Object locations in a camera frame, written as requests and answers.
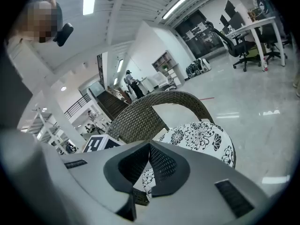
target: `black pants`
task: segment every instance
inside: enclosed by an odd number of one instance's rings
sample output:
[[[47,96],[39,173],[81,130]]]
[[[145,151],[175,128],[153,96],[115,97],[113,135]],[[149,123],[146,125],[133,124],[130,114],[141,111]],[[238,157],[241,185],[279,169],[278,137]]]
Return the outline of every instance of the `black pants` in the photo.
[[[137,99],[144,97],[142,90],[139,88],[139,86],[135,82],[133,82],[130,86],[131,86],[132,90],[135,91]]]

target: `desk leg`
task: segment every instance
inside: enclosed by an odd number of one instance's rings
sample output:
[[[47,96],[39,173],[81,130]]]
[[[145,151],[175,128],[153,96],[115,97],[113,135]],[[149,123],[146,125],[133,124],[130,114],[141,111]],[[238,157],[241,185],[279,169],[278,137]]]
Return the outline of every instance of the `desk leg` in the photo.
[[[276,23],[272,22],[272,25],[273,25],[273,29],[275,31],[275,35],[276,35],[276,38],[277,38],[278,47],[279,47],[279,51],[280,51],[281,66],[284,67],[285,66],[285,52],[283,50],[281,37],[280,37],[279,30],[278,30],[278,27],[277,27]]]
[[[262,65],[262,70],[263,71],[267,71],[268,70],[268,65],[266,62],[264,62],[264,56],[263,56],[263,49],[262,49],[262,46],[261,46],[261,42],[259,41],[259,38],[258,38],[258,35],[255,31],[255,29],[251,29],[251,32],[252,32],[252,35],[254,37],[254,40],[255,40],[255,43],[256,43],[256,46],[257,46],[257,49],[258,49],[258,53],[259,53],[259,56],[261,58],[261,65]]]

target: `red line on floor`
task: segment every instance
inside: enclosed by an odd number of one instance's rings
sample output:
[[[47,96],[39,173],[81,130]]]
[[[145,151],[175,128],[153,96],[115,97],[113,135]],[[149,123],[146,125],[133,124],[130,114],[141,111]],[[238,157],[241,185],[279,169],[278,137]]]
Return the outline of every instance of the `red line on floor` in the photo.
[[[214,99],[214,97],[208,97],[208,98],[203,98],[203,99],[199,99],[199,100],[202,101],[202,100],[208,100],[208,99]]]

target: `poster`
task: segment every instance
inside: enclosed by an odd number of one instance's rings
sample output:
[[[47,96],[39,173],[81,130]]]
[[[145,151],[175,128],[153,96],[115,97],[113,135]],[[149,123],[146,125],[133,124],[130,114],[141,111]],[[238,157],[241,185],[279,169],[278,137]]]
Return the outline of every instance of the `poster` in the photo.
[[[204,31],[207,29],[207,27],[202,22],[198,24],[198,27],[201,31]]]
[[[187,32],[187,36],[188,36],[189,39],[192,39],[194,37],[194,35],[191,31]]]

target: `gray floor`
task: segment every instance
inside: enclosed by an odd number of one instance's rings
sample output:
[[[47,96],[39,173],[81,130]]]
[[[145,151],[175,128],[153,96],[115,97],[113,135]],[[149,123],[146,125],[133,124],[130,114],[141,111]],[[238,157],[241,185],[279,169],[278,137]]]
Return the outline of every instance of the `gray floor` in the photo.
[[[254,63],[249,63],[247,72],[239,65],[233,69],[238,58],[221,55],[210,61],[211,71],[179,89],[199,99],[211,98],[202,102],[231,137],[236,169],[268,195],[285,185],[276,183],[280,181],[274,177],[292,175],[298,151],[300,99],[292,86],[295,69],[291,48],[285,52],[289,56],[286,66],[280,65],[280,59],[270,60],[268,72]],[[159,105],[155,110],[170,128],[197,121],[191,111],[179,105]]]

